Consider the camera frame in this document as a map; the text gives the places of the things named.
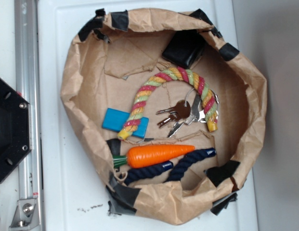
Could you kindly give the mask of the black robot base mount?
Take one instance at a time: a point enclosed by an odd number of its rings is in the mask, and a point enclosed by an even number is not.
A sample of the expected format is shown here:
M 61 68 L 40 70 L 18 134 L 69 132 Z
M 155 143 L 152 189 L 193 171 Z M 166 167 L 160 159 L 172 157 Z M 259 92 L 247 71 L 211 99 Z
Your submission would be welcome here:
M 29 103 L 0 78 L 0 184 L 30 147 Z

